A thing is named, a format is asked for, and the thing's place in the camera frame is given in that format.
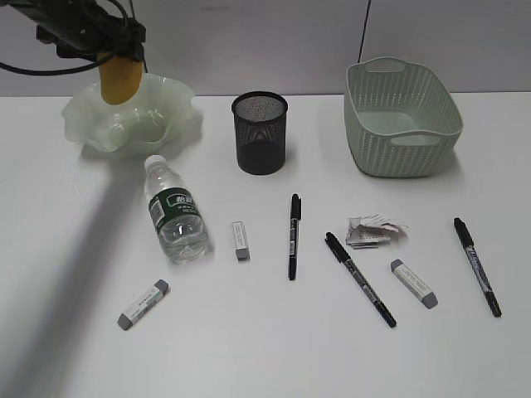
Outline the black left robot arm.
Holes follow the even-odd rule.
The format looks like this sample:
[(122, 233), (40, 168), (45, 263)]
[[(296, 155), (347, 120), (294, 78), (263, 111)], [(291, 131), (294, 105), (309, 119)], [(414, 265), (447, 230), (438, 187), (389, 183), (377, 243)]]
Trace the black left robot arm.
[(2, 1), (33, 21), (36, 39), (56, 46), (60, 58), (96, 61), (114, 54), (132, 61), (144, 60), (146, 30), (119, 1), (109, 0), (111, 14), (97, 1), (20, 0)]

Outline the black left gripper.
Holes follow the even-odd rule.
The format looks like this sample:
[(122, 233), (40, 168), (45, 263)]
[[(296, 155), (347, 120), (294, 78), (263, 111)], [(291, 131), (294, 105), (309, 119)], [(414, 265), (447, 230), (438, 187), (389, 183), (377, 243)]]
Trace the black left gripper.
[(62, 26), (47, 22), (36, 29), (36, 39), (55, 45), (60, 58), (95, 61), (100, 55), (114, 53), (132, 61), (144, 60), (146, 30), (132, 17), (100, 14), (66, 16), (62, 21)]

